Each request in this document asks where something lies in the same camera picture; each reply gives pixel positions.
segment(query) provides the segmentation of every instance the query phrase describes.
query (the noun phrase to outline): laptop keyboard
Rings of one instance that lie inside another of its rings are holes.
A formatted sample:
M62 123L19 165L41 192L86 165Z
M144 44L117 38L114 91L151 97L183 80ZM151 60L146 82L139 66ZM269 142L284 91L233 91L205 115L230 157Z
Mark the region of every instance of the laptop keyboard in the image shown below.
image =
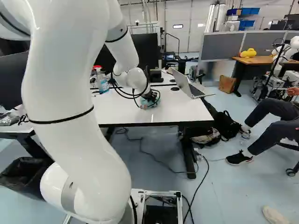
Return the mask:
M198 90L193 85L189 84L189 86L190 86L190 90L191 90L192 95L194 95L196 97L205 95L202 91Z

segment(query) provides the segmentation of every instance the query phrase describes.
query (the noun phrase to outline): yellow toy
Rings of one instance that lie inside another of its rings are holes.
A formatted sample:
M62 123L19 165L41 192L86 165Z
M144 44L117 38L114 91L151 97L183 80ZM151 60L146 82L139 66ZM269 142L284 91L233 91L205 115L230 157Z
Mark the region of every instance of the yellow toy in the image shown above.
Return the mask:
M248 50L245 50L240 54L240 57L249 58L249 57L254 57L254 56L256 56L256 51L253 48L249 48Z

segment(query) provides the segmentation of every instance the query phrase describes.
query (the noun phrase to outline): hand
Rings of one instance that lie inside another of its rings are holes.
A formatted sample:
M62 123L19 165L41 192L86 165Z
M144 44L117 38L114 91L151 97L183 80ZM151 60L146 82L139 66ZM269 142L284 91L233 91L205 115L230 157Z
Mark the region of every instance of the hand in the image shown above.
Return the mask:
M286 90L289 96L298 96L299 95L299 88L298 87L291 87Z

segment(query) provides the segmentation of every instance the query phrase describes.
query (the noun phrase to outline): paper bag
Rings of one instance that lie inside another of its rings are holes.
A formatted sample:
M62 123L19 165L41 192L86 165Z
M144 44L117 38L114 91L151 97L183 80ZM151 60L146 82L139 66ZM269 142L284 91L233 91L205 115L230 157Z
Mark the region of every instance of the paper bag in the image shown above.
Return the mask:
M220 82L219 82L219 89L222 92L232 93L234 91L235 82L236 82L236 78L231 78L231 77L221 75Z

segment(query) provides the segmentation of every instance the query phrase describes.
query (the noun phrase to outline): gray partition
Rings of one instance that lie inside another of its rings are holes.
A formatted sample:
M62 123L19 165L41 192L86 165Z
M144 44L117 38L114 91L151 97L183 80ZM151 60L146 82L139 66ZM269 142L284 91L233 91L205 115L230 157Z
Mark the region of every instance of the gray partition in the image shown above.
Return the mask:
M296 32L289 31L289 33L286 35L286 40L290 40L295 36L299 36L299 31Z
M230 59L237 56L244 33L204 35L201 60Z
M242 51L248 50L248 48L254 48L257 51L258 56L267 56L270 53L265 51L266 49L273 49L272 44L278 38L283 38L285 31L281 32L265 32L265 33L247 33ZM276 40L275 43L280 43L282 40Z

